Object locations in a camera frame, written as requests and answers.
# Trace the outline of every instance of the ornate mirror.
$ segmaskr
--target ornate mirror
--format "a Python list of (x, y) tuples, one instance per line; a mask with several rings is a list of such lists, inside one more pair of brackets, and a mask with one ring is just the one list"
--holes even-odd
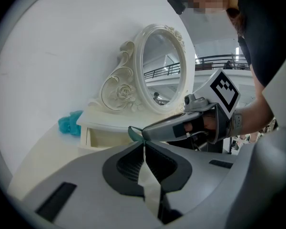
[(158, 114), (182, 101), (186, 76), (184, 42), (172, 27), (147, 26), (135, 39), (134, 75), (145, 105)]

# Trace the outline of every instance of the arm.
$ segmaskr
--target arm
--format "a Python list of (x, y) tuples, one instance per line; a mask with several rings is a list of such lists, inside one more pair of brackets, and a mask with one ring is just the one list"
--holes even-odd
[[(240, 135), (257, 132), (263, 129), (273, 118), (272, 111), (262, 95), (264, 87), (257, 79), (252, 65), (250, 65), (250, 69), (254, 80), (256, 99), (249, 106), (237, 109), (237, 111), (242, 115), (243, 120)], [(212, 114), (204, 115), (203, 119), (205, 129), (216, 129), (215, 117)], [(191, 123), (184, 124), (184, 128), (187, 132), (190, 132), (193, 129)]]

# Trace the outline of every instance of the railing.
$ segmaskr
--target railing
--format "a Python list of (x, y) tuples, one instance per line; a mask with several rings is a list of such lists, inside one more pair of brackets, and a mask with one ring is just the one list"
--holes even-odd
[(145, 79), (151, 79), (163, 75), (180, 74), (180, 62), (167, 65), (144, 73)]
[[(223, 55), (213, 55), (207, 57), (200, 57), (195, 60), (196, 68), (195, 71), (203, 71), (203, 70), (213, 70), (216, 68), (223, 69), (233, 69), (233, 70), (250, 70), (248, 63), (245, 57), (240, 54), (223, 54)], [(225, 63), (230, 60), (230, 64), (228, 67), (225, 66)], [(180, 74), (180, 62), (173, 63), (168, 66), (164, 66), (149, 72), (144, 73), (145, 79), (152, 79), (158, 76), (164, 75), (172, 75), (172, 74)]]
[(234, 69), (234, 70), (250, 70), (248, 66), (248, 62), (245, 59), (245, 56), (242, 54), (222, 54), (222, 55), (213, 55), (207, 57), (200, 57), (196, 60), (196, 71), (201, 70), (212, 70), (215, 68), (225, 68), (225, 63), (229, 60), (231, 66), (226, 69)]

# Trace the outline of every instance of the white surface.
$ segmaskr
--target white surface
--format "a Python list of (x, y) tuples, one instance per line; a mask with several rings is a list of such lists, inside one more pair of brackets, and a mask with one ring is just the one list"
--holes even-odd
[(194, 45), (202, 42), (237, 38), (236, 30), (225, 11), (203, 14), (194, 12), (192, 9), (186, 9), (180, 18), (185, 24)]
[(263, 96), (276, 117), (279, 127), (286, 128), (286, 59), (271, 82), (263, 90)]
[(150, 61), (149, 63), (144, 64), (143, 72), (146, 73), (164, 67), (165, 58), (166, 56), (163, 55), (160, 58), (155, 59), (154, 61)]
[[(157, 104), (150, 97), (143, 74), (143, 52), (147, 40), (153, 34), (161, 34), (167, 39), (169, 39), (174, 45), (180, 61), (181, 73), (176, 93), (171, 99), (171, 101), (165, 105)], [(173, 26), (167, 26), (163, 24), (151, 24), (145, 27), (135, 37), (134, 44), (135, 48), (133, 53), (133, 74), (136, 82), (137, 92), (141, 97), (142, 102), (151, 112), (157, 113), (159, 115), (171, 113), (172, 111), (176, 110), (179, 103), (183, 101), (183, 97), (186, 95), (186, 93), (192, 89), (191, 87), (189, 87), (189, 83), (192, 82), (192, 67), (191, 64), (189, 64), (188, 66), (189, 61), (187, 61), (185, 57), (186, 48), (182, 38), (182, 34), (180, 34), (180, 32), (178, 31), (178, 28), (175, 28)]]
[(78, 149), (79, 143), (78, 137), (60, 133), (55, 124), (25, 157), (10, 182), (8, 194), (22, 200), (39, 182), (71, 160), (93, 152)]
[[(55, 124), (25, 157), (11, 180), (8, 194), (23, 200), (38, 183), (64, 165), (80, 156), (95, 152), (91, 149), (77, 148), (79, 142), (78, 137), (61, 134)], [(157, 216), (160, 184), (145, 162), (141, 167), (138, 183), (144, 187), (146, 205)]]
[[(224, 70), (240, 92), (237, 107), (245, 107), (255, 100), (255, 87), (251, 71)], [(198, 89), (212, 74), (214, 70), (196, 71), (193, 92)]]
[(145, 119), (141, 118), (140, 113), (133, 113), (132, 116), (122, 114), (110, 114), (97, 111), (94, 108), (87, 107), (77, 121), (78, 125), (88, 128), (110, 131), (110, 132), (127, 132), (130, 125), (138, 128), (144, 128), (155, 120), (155, 115), (150, 113)]
[(170, 85), (178, 87), (179, 81), (180, 81), (180, 74), (163, 75), (145, 80), (146, 85), (148, 87), (170, 86)]
[(37, 140), (83, 109), (116, 67), (120, 45), (162, 23), (183, 36), (194, 81), (194, 47), (166, 0), (38, 0), (0, 55), (0, 151), (12, 174)]
[[(236, 47), (239, 47), (239, 43), (236, 35), (235, 38), (225, 38), (221, 40), (212, 40), (200, 44), (195, 44), (194, 47), (198, 57), (206, 57), (221, 54), (236, 54), (235, 49)], [(241, 48), (239, 48), (239, 54), (243, 54)]]

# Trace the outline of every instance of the black vent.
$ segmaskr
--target black vent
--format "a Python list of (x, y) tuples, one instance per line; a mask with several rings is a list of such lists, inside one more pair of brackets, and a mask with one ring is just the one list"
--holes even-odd
[(133, 182), (138, 182), (139, 172), (144, 162), (142, 149), (137, 148), (117, 162), (118, 171)]
[(36, 210), (36, 213), (44, 219), (53, 222), (75, 188), (75, 184), (63, 182)]
[(209, 164), (215, 165), (215, 166), (220, 166), (223, 168), (228, 168), (231, 169), (233, 163), (229, 163), (229, 162), (225, 162), (225, 161), (221, 161), (221, 160), (217, 160), (217, 159), (212, 159)]
[(174, 173), (178, 167), (173, 159), (151, 146), (145, 149), (145, 153), (146, 163), (159, 183)]

